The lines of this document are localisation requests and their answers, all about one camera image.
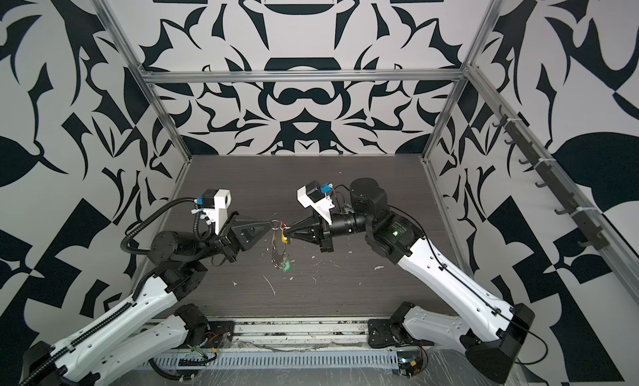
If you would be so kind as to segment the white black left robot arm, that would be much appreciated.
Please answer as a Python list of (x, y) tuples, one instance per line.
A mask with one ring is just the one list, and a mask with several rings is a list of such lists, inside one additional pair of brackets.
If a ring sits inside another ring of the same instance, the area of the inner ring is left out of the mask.
[[(161, 231), (147, 249), (132, 246), (134, 238), (179, 204), (193, 204), (195, 221), (205, 221), (201, 233)], [(22, 385), (109, 385), (139, 365), (152, 363), (169, 349), (206, 342), (209, 322), (194, 304), (178, 302), (205, 278), (204, 259), (221, 256), (233, 263), (263, 239), (270, 220), (242, 219), (230, 212), (231, 193), (209, 190), (201, 198), (169, 201), (132, 228), (121, 241), (122, 251), (151, 261), (133, 292), (122, 302), (55, 344), (39, 342), (23, 356)]]

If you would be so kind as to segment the red handled wire keyring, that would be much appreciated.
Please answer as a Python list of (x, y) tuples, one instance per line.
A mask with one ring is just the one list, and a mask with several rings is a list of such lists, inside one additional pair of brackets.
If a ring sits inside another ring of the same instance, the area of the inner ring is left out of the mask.
[(271, 235), (271, 263), (283, 272), (283, 263), (289, 261), (286, 251), (288, 244), (281, 241), (281, 233), (285, 231), (286, 225), (277, 219), (272, 219), (272, 235)]

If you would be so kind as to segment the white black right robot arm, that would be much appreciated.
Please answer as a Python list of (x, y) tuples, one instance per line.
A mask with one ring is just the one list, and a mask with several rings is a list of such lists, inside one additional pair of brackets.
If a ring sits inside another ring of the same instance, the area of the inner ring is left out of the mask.
[(465, 274), (435, 247), (416, 219), (389, 204), (376, 180), (352, 181), (345, 209), (336, 208), (334, 190), (317, 181), (299, 188), (296, 199), (312, 213), (285, 226), (284, 238), (331, 252), (335, 237), (362, 234), (374, 253), (414, 276), (454, 310), (444, 315), (402, 304), (393, 316), (397, 327), (413, 341), (459, 351), (485, 378), (505, 384), (533, 335), (532, 309), (510, 304)]

